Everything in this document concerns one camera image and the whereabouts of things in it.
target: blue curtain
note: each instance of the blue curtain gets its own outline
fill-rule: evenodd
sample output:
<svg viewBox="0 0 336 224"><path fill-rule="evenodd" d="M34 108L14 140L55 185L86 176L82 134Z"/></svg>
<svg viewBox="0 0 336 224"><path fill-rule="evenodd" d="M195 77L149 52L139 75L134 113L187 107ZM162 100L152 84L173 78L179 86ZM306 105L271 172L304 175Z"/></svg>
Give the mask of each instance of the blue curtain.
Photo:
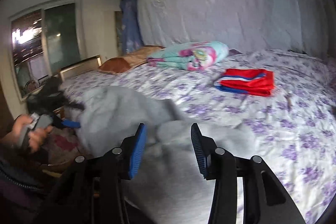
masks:
<svg viewBox="0 0 336 224"><path fill-rule="evenodd" d="M123 12L122 51L123 54L126 54L143 46L138 24L137 0L122 0L120 2L120 9Z"/></svg>

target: brown pillow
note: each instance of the brown pillow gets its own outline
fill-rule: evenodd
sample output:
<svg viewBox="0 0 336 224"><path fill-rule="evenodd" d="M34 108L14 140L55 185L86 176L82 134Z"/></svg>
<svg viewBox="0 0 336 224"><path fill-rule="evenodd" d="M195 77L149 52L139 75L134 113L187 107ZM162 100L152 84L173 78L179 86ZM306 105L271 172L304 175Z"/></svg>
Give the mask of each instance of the brown pillow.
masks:
<svg viewBox="0 0 336 224"><path fill-rule="evenodd" d="M98 70L101 72L112 73L114 75L123 73L147 63L147 56L163 48L164 47L161 46L143 46L135 52L107 60L98 68Z"/></svg>

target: window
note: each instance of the window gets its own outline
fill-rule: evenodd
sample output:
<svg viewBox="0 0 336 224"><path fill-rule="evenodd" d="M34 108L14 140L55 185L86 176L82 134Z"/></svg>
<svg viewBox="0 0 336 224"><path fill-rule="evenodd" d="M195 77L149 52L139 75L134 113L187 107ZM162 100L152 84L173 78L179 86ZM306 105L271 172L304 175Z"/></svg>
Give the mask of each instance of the window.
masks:
<svg viewBox="0 0 336 224"><path fill-rule="evenodd" d="M22 98L61 68L86 58L79 1L53 1L11 19L11 54Z"/></svg>

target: gray blanket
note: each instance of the gray blanket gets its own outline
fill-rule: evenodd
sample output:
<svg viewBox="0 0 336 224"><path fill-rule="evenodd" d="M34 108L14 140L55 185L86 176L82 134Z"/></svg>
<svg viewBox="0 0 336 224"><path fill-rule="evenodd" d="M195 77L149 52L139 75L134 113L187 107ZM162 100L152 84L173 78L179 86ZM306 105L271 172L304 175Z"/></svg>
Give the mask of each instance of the gray blanket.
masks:
<svg viewBox="0 0 336 224"><path fill-rule="evenodd" d="M131 89L109 86L84 95L85 111L78 137L94 155L102 156L147 125L147 145L136 177L125 183L126 196L159 224L207 223L214 181L199 173L187 118L171 100L153 100ZM247 128L225 128L198 122L203 135L233 155L255 154Z"/></svg>

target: hand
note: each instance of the hand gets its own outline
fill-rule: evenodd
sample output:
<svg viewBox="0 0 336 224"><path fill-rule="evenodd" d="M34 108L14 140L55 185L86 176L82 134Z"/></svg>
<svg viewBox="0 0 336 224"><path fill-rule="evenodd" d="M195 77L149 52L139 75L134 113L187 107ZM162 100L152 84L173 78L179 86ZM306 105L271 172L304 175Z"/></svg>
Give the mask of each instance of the hand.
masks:
<svg viewBox="0 0 336 224"><path fill-rule="evenodd" d="M7 143L8 145L15 145L20 136L22 127L30 124L32 121L33 119L30 116L21 115L15 120L12 131L8 133L1 141ZM40 149L40 146L43 144L45 138L52 129L52 126L48 126L45 129L37 128L35 131L28 133L29 146L32 153Z"/></svg>

